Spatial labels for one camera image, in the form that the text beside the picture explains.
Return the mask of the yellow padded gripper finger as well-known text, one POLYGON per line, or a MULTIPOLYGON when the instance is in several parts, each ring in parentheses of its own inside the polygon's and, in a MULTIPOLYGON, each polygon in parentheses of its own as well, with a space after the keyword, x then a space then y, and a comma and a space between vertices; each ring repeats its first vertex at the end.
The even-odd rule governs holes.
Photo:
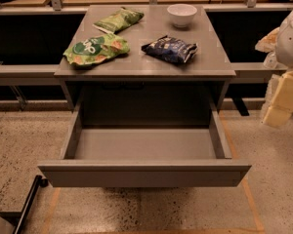
POLYGON ((278 128, 286 124, 293 113, 293 69, 281 76, 273 75, 262 106, 262 122, 278 128))

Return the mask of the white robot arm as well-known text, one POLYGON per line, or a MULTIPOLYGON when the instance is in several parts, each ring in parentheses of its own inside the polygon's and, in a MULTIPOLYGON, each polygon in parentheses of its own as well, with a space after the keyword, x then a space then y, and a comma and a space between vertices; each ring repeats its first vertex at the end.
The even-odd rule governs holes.
POLYGON ((279 65, 287 68, 282 75, 272 76, 262 107, 262 122, 277 128, 293 113, 293 11, 280 27, 259 40, 255 49, 267 53, 265 68, 276 69, 279 65))

